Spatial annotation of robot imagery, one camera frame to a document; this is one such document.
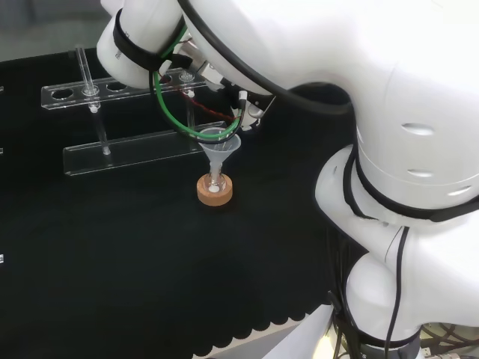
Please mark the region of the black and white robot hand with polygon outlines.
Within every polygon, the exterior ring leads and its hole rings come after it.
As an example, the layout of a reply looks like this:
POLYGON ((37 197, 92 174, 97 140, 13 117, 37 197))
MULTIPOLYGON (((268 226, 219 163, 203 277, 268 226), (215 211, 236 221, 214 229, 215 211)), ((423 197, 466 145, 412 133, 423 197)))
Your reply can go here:
MULTIPOLYGON (((222 79, 221 85, 223 88, 220 90, 220 93, 228 98, 233 113, 237 114, 240 108, 239 91, 242 88, 227 79, 222 79)), ((262 127, 263 116, 274 101, 274 95, 260 95, 248 92, 241 131, 248 135, 258 132, 262 127)))

